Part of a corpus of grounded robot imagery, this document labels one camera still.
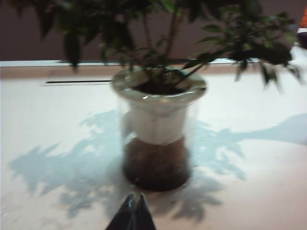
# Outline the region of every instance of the wall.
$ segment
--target wall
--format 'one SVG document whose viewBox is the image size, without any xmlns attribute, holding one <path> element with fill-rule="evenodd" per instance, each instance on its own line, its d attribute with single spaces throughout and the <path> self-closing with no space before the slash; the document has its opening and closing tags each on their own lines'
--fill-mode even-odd
<svg viewBox="0 0 307 230">
<path fill-rule="evenodd" d="M 287 11 L 299 24 L 306 6 L 306 0 L 261 0 L 264 10 L 268 14 L 276 14 Z M 152 34 L 158 38 L 169 27 L 169 18 L 154 17 L 150 21 Z M 195 45 L 204 32 L 199 30 L 202 22 L 192 26 L 183 24 L 174 47 L 172 58 L 187 58 L 201 46 Z M 144 33 L 141 23 L 132 26 L 134 39 L 137 43 L 144 44 Z M 95 40 L 84 48 L 82 59 L 99 59 L 99 41 Z M 24 12 L 21 18 L 17 17 L 14 9 L 8 7 L 6 2 L 0 6 L 0 60 L 41 60 L 41 59 L 65 59 L 62 51 L 62 37 L 51 32 L 44 42 L 40 41 L 38 21 L 32 9 Z"/>
</svg>

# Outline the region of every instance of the table surface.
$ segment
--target table surface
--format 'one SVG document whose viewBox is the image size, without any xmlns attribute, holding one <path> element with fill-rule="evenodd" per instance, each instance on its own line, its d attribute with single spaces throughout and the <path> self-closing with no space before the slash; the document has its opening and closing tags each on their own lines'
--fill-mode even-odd
<svg viewBox="0 0 307 230">
<path fill-rule="evenodd" d="M 293 49 L 307 81 L 307 51 Z M 136 188 L 121 173 L 119 67 L 1 68 L 1 229 L 102 230 L 124 198 L 144 192 L 158 230 L 304 230 L 307 226 L 307 86 L 279 68 L 279 89 L 257 69 L 200 72 L 192 178 L 169 192 Z"/>
</svg>

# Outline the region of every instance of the white pot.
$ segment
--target white pot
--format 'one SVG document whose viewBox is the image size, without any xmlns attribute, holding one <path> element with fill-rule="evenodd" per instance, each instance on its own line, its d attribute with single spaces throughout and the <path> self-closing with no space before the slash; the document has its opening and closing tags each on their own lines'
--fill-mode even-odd
<svg viewBox="0 0 307 230">
<path fill-rule="evenodd" d="M 123 70 L 112 80 L 115 92 L 129 102 L 125 120 L 121 122 L 124 135 L 134 133 L 141 141 L 154 145 L 175 142 L 183 137 L 188 106 L 204 94 L 205 82 L 193 74 L 179 85 L 187 90 L 172 95 L 148 94 L 133 89 L 147 80 L 140 68 L 133 72 Z"/>
</svg>

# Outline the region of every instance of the brown soil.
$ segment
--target brown soil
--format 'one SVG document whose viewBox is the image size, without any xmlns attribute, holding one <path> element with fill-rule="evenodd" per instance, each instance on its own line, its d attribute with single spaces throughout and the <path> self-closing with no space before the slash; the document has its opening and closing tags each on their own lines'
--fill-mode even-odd
<svg viewBox="0 0 307 230">
<path fill-rule="evenodd" d="M 184 92 L 183 89 L 176 88 L 175 86 L 155 84 L 151 81 L 147 81 L 141 85 L 138 85 L 134 89 L 140 92 L 146 92 L 146 93 L 158 94 L 158 95 L 172 95 L 172 94 Z"/>
<path fill-rule="evenodd" d="M 133 139 L 125 146 L 124 173 L 131 182 L 148 190 L 179 187 L 190 176 L 184 138 L 165 146 Z"/>
</svg>

